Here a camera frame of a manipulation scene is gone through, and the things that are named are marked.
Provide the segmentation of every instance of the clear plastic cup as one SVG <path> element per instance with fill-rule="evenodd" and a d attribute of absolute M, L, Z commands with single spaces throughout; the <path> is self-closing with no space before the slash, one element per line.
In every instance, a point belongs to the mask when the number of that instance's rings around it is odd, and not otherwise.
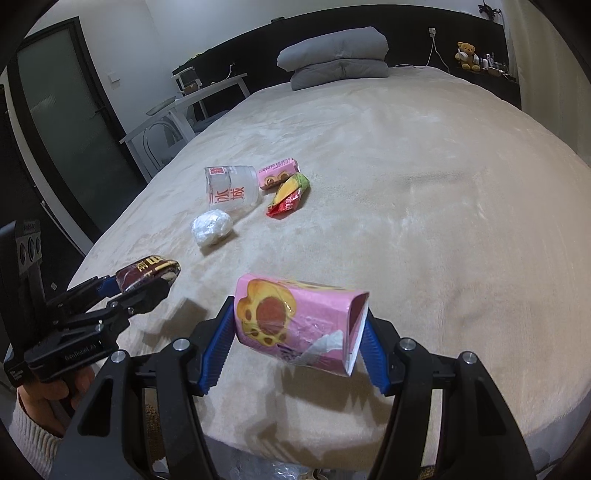
<path fill-rule="evenodd" d="M 225 212 L 252 208 L 260 198 L 254 167 L 243 165 L 206 167 L 209 206 Z"/>

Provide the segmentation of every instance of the door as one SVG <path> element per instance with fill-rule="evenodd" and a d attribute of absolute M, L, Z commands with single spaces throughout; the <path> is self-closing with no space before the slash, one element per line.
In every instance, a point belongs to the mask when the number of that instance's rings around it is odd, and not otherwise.
<path fill-rule="evenodd" d="M 98 80 L 77 18 L 27 37 L 8 66 L 18 122 L 61 204 L 95 242 L 146 182 Z"/>

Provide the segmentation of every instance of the pink candy box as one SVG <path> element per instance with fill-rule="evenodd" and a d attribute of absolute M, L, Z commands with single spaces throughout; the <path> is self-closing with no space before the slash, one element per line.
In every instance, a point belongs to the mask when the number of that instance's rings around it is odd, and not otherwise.
<path fill-rule="evenodd" d="M 275 185 L 285 182 L 294 173 L 298 173 L 300 168 L 293 158 L 286 158 L 273 165 L 260 169 L 256 173 L 259 187 L 263 190 L 270 189 Z"/>
<path fill-rule="evenodd" d="M 369 293 L 243 275 L 234 314 L 240 343 L 291 364 L 351 375 Z"/>

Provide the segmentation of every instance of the human hand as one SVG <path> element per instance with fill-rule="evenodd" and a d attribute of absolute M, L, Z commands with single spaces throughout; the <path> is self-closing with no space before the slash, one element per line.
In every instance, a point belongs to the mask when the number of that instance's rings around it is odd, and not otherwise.
<path fill-rule="evenodd" d="M 88 391 L 94 379 L 95 373 L 91 367 L 85 367 L 75 373 L 74 384 L 78 392 L 71 400 L 72 408 L 78 407 L 82 396 Z M 41 383 L 39 380 L 34 380 L 18 387 L 18 397 L 29 418 L 42 429 L 60 437 L 65 434 L 66 429 L 54 415 L 49 400 L 61 400 L 66 398 L 69 393 L 70 390 L 63 380 L 56 380 L 52 383 Z"/>

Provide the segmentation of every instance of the metal screw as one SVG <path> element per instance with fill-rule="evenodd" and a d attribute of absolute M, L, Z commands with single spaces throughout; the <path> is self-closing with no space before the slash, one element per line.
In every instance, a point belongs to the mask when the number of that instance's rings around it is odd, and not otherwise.
<path fill-rule="evenodd" d="M 473 365 L 478 361 L 478 357 L 474 352 L 464 352 L 462 353 L 462 360 L 464 360 L 468 365 Z"/>
<path fill-rule="evenodd" d="M 125 360 L 125 352 L 123 350 L 117 350 L 111 355 L 111 361 L 114 364 L 121 363 L 123 360 Z"/>
<path fill-rule="evenodd" d="M 174 341 L 173 348 L 177 352 L 182 352 L 183 350 L 189 348 L 189 345 L 191 345 L 191 342 L 189 342 L 186 338 L 179 338 L 178 340 Z"/>
<path fill-rule="evenodd" d="M 406 350 L 407 352 L 411 352 L 417 347 L 417 343 L 412 338 L 403 338 L 400 340 L 400 348 L 402 350 Z"/>

